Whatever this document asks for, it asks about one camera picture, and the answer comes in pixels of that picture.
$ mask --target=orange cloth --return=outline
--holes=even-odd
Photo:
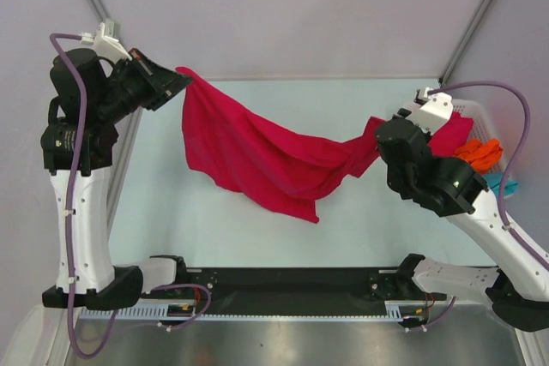
[[[498,139],[491,139],[483,145],[480,140],[473,138],[458,147],[454,155],[468,162],[478,173],[485,174],[501,159],[503,152]]]

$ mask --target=red fabric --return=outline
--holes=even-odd
[[[463,146],[473,129],[473,119],[452,112],[448,122],[440,128],[429,141],[429,147],[435,156],[454,156],[454,151]]]
[[[315,200],[329,195],[347,175],[360,177],[377,158],[371,117],[364,133],[343,143],[300,135],[247,110],[190,75],[183,105],[183,136],[189,168],[215,184],[242,192],[266,209],[317,223]]]

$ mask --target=white plastic basket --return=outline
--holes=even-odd
[[[473,119],[473,130],[469,134],[469,139],[477,138],[483,143],[487,143],[490,139],[498,138],[496,136],[492,122],[486,114],[484,107],[472,100],[452,99],[454,111],[457,111],[463,117],[471,117]],[[501,159],[489,170],[490,173],[498,173],[505,170],[507,159],[505,151]]]

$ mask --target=table surface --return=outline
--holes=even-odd
[[[296,132],[345,141],[389,118],[430,80],[218,81],[243,105]],[[465,233],[386,187],[378,159],[317,202],[320,223],[271,213],[191,171],[184,92],[137,131],[110,237],[115,264],[181,255],[189,267],[392,267],[409,253],[461,265],[492,260]]]

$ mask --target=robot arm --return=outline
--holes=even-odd
[[[399,269],[421,290],[441,292],[492,307],[513,327],[526,331],[549,327],[549,272],[504,227],[496,196],[465,161],[435,157],[427,146],[452,112],[445,93],[418,91],[414,110],[401,109],[379,126],[379,152],[388,166],[389,187],[403,200],[423,208],[465,231],[498,267],[458,267],[410,255]],[[540,256],[549,255],[509,217],[514,231]]]
[[[127,52],[112,21],[81,42],[91,49],[67,52],[87,93],[87,112],[80,162],[75,176],[72,210],[65,210],[67,188],[79,120],[80,89],[65,63],[57,57],[50,77],[58,96],[50,103],[48,127],[41,138],[45,168],[57,198],[61,258],[55,286],[42,295],[46,307],[67,308],[69,286],[75,285],[75,306],[112,310],[133,306],[142,293],[173,283],[184,268],[177,256],[153,256],[144,262],[114,267],[106,227],[106,197],[117,141],[115,124],[138,107],[156,110],[191,82],[151,62],[139,50]],[[112,64],[107,77],[100,59]],[[72,215],[75,276],[69,276],[65,227]]]

